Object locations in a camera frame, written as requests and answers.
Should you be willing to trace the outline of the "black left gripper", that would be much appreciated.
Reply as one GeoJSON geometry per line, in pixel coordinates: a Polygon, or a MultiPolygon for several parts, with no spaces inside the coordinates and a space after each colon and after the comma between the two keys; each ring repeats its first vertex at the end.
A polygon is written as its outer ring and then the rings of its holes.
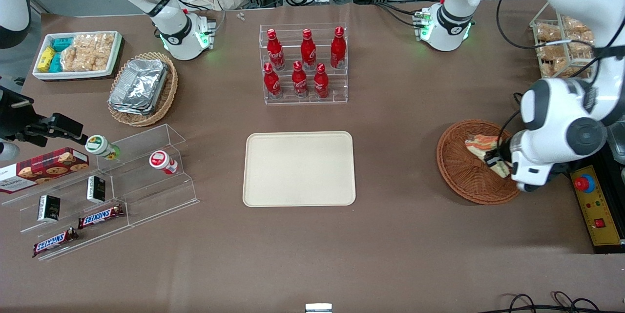
{"type": "Polygon", "coordinates": [[[505,139],[500,136],[496,144],[496,150],[498,154],[486,154],[486,164],[489,168],[503,166],[503,160],[509,166],[510,175],[516,174],[517,164],[514,160],[513,153],[517,148],[517,134],[505,139]]]}

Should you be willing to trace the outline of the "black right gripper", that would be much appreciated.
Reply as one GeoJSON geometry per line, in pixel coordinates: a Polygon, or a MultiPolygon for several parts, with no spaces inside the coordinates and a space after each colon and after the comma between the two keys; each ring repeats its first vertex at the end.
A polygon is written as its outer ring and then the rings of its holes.
{"type": "Polygon", "coordinates": [[[34,99],[1,87],[0,137],[14,140],[22,133],[22,141],[35,146],[46,146],[47,136],[69,140],[87,140],[84,125],[60,113],[53,113],[47,125],[36,123],[34,99]]]}

